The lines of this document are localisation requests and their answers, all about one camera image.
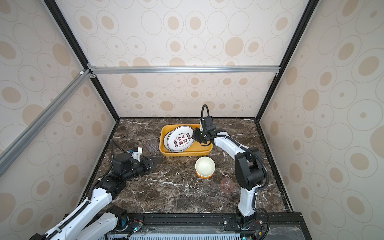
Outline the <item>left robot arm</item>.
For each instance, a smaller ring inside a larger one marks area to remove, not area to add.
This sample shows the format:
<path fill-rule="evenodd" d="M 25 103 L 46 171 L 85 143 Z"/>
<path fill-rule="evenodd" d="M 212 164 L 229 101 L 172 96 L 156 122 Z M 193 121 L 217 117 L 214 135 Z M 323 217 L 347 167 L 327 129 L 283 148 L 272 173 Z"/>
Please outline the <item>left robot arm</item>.
<path fill-rule="evenodd" d="M 127 211 L 112 207 L 98 219 L 95 216 L 126 188 L 127 181 L 143 177 L 162 163 L 162 157 L 140 157 L 129 151 L 113 156 L 107 173 L 95 184 L 87 198 L 59 224 L 33 240 L 96 240 L 107 233 L 125 230 Z"/>

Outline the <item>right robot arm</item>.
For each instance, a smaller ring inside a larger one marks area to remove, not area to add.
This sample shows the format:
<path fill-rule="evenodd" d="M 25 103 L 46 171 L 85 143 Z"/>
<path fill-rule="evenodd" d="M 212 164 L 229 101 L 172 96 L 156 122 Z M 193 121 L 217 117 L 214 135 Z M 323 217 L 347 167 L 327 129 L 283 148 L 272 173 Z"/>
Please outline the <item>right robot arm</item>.
<path fill-rule="evenodd" d="M 269 185 L 270 176 L 257 148 L 249 148 L 233 139 L 214 125 L 212 116 L 200 119 L 201 126 L 195 128 L 192 138 L 204 144 L 213 144 L 235 161 L 235 176 L 241 187 L 237 222 L 240 228 L 248 228 L 257 216 L 256 198 L 259 191 Z"/>

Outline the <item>white plate quatrefoil design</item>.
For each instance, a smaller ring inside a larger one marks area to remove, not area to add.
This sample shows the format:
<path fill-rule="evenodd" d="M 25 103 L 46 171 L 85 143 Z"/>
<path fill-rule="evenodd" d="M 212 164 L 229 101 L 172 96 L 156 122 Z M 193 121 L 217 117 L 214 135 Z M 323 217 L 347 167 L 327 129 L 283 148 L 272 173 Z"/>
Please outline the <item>white plate quatrefoil design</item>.
<path fill-rule="evenodd" d="M 171 134 L 172 131 L 169 131 L 165 137 L 164 137 L 164 140 L 163 140 L 163 143 L 164 143 L 164 146 L 166 148 L 167 151 L 169 152 L 172 152 L 172 150 L 169 148 L 169 145 L 168 145 L 168 139 L 169 139 L 169 135 Z"/>

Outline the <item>clear plastic cup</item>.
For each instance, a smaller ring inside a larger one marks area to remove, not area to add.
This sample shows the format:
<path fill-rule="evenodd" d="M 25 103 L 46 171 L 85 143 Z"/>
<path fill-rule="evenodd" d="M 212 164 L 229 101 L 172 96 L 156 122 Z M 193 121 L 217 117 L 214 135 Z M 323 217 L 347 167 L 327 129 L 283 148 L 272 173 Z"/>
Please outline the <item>clear plastic cup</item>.
<path fill-rule="evenodd" d="M 158 138 L 151 138 L 144 140 L 145 147 L 150 153 L 155 153 L 159 149 L 159 140 Z"/>

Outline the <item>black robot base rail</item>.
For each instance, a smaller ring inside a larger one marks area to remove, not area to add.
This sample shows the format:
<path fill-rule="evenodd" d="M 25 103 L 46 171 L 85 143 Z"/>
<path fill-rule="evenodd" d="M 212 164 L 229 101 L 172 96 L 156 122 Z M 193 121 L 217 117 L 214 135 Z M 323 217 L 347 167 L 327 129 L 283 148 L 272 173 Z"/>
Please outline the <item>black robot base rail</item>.
<path fill-rule="evenodd" d="M 299 213 L 260 213 L 241 228 L 235 214 L 97 214 L 76 240 L 310 240 Z"/>

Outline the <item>cream and orange bowl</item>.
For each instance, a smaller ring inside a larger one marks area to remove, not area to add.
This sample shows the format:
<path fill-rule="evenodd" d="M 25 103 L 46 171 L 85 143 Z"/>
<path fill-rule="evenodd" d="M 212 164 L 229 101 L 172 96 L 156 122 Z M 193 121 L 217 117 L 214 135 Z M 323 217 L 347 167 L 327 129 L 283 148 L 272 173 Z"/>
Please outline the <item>cream and orange bowl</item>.
<path fill-rule="evenodd" d="M 202 179 L 210 178 L 215 169 L 215 162 L 209 157 L 200 157 L 195 163 L 196 174 Z"/>

